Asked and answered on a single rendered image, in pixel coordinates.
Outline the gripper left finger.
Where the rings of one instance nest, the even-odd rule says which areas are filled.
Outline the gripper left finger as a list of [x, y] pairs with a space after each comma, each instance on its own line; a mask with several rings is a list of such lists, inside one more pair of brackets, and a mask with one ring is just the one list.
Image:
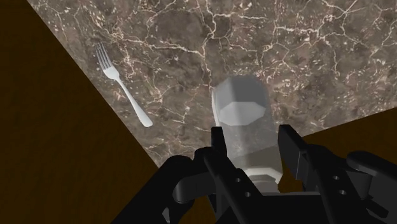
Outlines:
[[211, 146], [190, 159], [168, 158], [112, 224], [179, 224], [196, 198], [215, 195], [217, 224], [254, 224], [254, 202], [261, 193], [226, 154], [221, 127], [212, 127]]

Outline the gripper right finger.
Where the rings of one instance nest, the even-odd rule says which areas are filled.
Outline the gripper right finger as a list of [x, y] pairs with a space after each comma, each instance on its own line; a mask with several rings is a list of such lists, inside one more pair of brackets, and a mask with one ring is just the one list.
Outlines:
[[367, 151], [338, 157], [286, 124], [277, 143], [304, 191], [318, 192], [329, 224], [397, 224], [396, 164]]

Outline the clear glass shaker with grey cap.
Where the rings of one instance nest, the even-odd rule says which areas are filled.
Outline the clear glass shaker with grey cap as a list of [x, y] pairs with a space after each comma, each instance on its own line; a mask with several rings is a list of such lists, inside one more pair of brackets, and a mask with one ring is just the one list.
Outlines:
[[211, 92], [215, 124], [223, 129], [227, 157], [261, 193], [277, 193], [282, 162], [268, 90], [254, 75], [227, 78]]

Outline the silver fork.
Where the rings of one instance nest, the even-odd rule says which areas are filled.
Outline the silver fork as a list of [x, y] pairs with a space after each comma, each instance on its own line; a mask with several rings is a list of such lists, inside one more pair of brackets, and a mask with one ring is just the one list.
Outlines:
[[129, 100], [140, 123], [144, 127], [152, 127], [153, 126], [152, 120], [146, 114], [146, 112], [143, 110], [143, 108], [140, 107], [140, 105], [137, 103], [137, 101], [133, 98], [133, 96], [129, 92], [128, 88], [125, 86], [125, 84], [121, 80], [120, 73], [118, 72], [116, 67], [113, 65], [111, 59], [109, 58], [108, 53], [107, 53], [103, 43], [95, 44], [94, 49], [95, 49], [95, 54], [97, 56], [99, 66], [100, 66], [102, 72], [104, 73], [104, 75], [107, 78], [114, 80], [119, 84], [119, 86], [122, 88], [122, 90], [126, 94], [127, 99]]

